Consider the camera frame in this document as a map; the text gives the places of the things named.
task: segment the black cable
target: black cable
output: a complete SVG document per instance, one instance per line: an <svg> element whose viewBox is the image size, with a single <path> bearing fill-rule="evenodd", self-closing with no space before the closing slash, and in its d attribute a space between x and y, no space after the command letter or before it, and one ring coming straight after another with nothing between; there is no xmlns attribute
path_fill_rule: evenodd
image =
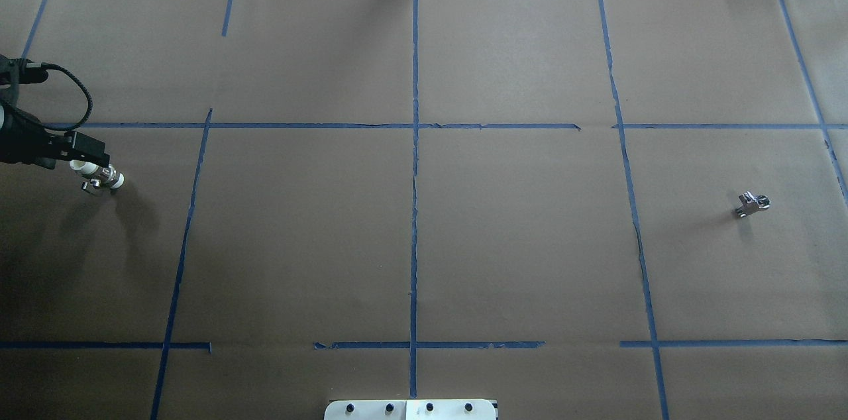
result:
<svg viewBox="0 0 848 420"><path fill-rule="evenodd" d="M80 82L80 80L77 79L76 76L74 76L72 73L70 73L69 70L67 70L64 67L61 67L60 65L44 63L44 64L42 64L41 68L45 69L45 70L58 70L58 71L60 71L64 75L68 76L76 84L76 87L79 87L82 90L82 93L85 94L85 100L87 100L87 102L88 102L88 108L85 110L85 115L83 115L82 118L79 119L78 122L76 122L76 124L68 125L67 127L49 127L49 125L45 125L45 124L42 124L40 122L34 121L30 117L28 117L26 114L24 114L23 111L21 111L17 107L8 106L6 103L4 103L3 105L5 105L6 107L8 107L11 110L12 115L17 116L18 118L23 119L23 121L25 121L29 124L32 124L32 125L36 125L36 127L40 127L44 130L72 131L72 130L76 130L76 129L82 127L82 125L85 124L85 122L88 121L88 117L91 116L91 110L94 109L94 102L93 102L93 100L91 100L91 94L88 92L88 89L85 88L84 85L82 85L82 82Z"/></svg>

